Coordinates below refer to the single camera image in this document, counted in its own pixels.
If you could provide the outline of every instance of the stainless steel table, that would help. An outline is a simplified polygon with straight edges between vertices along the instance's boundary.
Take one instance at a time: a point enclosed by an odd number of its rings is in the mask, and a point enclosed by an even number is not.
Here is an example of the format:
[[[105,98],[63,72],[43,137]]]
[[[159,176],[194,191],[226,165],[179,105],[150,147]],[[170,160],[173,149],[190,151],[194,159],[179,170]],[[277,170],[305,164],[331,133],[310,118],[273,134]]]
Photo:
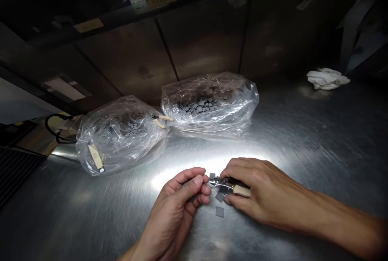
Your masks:
[[[351,82],[334,91],[308,83],[259,85],[260,103],[243,141],[171,131],[139,165],[93,178],[74,147],[59,146],[0,212],[2,260],[114,260],[139,238],[164,183],[202,166],[220,173],[232,157],[273,162],[296,181],[387,217],[386,97]],[[212,188],[179,260],[354,260],[330,243],[260,225]],[[215,215],[225,208],[225,217]]]

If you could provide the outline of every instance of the metal grate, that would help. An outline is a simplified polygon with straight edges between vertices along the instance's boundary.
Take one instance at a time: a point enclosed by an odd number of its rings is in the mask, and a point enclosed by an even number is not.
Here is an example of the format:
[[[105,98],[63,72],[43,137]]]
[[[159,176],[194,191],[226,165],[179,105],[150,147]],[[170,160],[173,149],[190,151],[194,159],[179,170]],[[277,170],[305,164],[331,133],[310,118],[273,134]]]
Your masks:
[[[0,210],[46,158],[0,147]]]

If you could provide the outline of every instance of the plastic bag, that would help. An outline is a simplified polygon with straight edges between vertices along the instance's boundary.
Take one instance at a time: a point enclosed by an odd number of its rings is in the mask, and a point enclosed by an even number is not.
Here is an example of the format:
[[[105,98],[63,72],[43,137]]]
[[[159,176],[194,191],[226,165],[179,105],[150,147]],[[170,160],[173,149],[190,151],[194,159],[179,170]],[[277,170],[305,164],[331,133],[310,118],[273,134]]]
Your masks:
[[[92,176],[105,176],[128,169],[169,132],[168,122],[152,116],[162,115],[133,95],[121,97],[83,117],[77,134],[76,150],[84,169]],[[90,147],[98,151],[103,163],[99,169]]]
[[[258,103],[256,85],[230,72],[162,86],[163,112],[175,120],[171,126],[182,131],[241,139]]]

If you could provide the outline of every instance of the white cloth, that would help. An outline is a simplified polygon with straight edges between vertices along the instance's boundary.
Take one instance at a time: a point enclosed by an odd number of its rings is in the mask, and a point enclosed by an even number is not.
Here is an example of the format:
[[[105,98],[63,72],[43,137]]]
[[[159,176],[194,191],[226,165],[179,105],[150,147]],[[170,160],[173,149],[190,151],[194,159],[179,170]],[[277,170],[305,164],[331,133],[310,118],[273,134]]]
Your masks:
[[[314,84],[315,89],[331,90],[350,82],[350,79],[341,72],[330,68],[318,68],[318,71],[309,71],[306,76],[307,80]]]

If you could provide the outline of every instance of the gray tile piece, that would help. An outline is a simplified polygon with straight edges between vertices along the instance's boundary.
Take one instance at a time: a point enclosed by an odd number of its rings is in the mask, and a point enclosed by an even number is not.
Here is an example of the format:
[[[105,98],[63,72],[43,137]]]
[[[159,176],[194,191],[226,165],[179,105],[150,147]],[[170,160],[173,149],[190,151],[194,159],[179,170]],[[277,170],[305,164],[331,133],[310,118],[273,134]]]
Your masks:
[[[225,196],[218,191],[217,195],[215,196],[215,198],[219,201],[219,202],[223,202],[224,201],[224,198]]]
[[[217,217],[224,217],[224,209],[222,207],[216,206],[215,207],[215,215]]]

